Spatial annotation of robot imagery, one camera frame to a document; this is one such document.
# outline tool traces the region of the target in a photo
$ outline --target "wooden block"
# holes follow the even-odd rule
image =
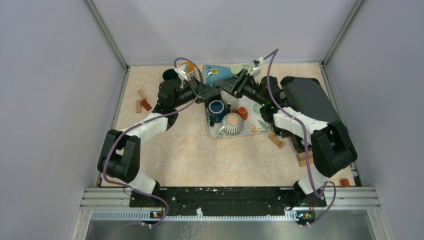
[[[140,99],[141,100],[146,100],[147,99],[145,92],[141,88],[137,90],[137,93],[140,96]]]
[[[310,150],[309,151],[309,158],[311,159],[311,158],[313,158],[314,156],[312,156],[312,151]],[[298,154],[297,154],[297,160],[305,160],[306,159],[306,154],[305,154],[305,152],[299,152]]]
[[[310,163],[310,165],[313,165],[314,164],[314,159],[313,158],[309,158],[309,163]],[[299,166],[306,167],[306,158],[299,160]]]
[[[275,133],[271,133],[269,136],[268,136],[268,138],[269,139],[271,139],[271,141],[278,147],[278,148],[282,148],[282,147],[284,147],[284,142],[282,142],[282,141],[280,141],[278,138],[277,138],[277,135],[275,134]]]
[[[135,100],[135,112],[141,113],[142,112],[142,101],[141,100]]]
[[[141,101],[141,105],[143,106],[144,109],[146,109],[147,111],[150,111],[150,109],[152,109],[152,106],[150,106],[150,104],[147,102],[146,99]]]
[[[349,183],[349,180],[347,178],[343,178],[340,180],[340,184],[342,187],[350,187],[351,184]]]

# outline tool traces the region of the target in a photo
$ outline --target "blue mug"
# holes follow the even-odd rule
[[[216,124],[221,123],[223,121],[223,117],[227,114],[225,104],[220,100],[211,101],[207,110],[212,116],[212,121]]]
[[[208,86],[215,86],[215,83],[229,79],[233,76],[231,69],[219,65],[203,65],[203,79]]]

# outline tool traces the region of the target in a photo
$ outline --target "white wall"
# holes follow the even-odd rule
[[[94,0],[129,65],[324,59],[355,0]]]
[[[396,239],[422,239],[424,1],[365,3],[329,65],[358,151]]]
[[[123,69],[82,0],[0,1],[0,238],[69,239]]]

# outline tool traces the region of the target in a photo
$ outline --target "orange cup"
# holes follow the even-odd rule
[[[187,77],[196,77],[195,66],[193,64],[191,64],[191,62],[188,62],[188,61],[183,61],[182,63],[179,64],[179,66],[181,66],[183,64],[188,65]]]
[[[238,115],[240,115],[241,116],[241,118],[244,120],[244,121],[246,121],[246,119],[248,119],[248,110],[244,107],[244,106],[242,106],[242,107],[239,107],[238,109],[236,109],[236,110],[234,110],[234,111],[232,111],[233,113],[236,113],[236,114],[238,114]]]

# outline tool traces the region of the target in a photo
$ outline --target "clear plastic tray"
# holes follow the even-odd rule
[[[205,106],[204,110],[207,134],[213,139],[225,139],[253,134],[263,134],[270,131],[271,125],[262,119],[261,113],[259,112],[262,105],[243,96],[238,100],[238,107],[245,107],[248,113],[248,118],[244,121],[244,127],[241,132],[235,135],[227,135],[226,133],[218,135],[218,130],[221,128],[222,123],[215,123],[214,126],[210,126],[208,108]]]

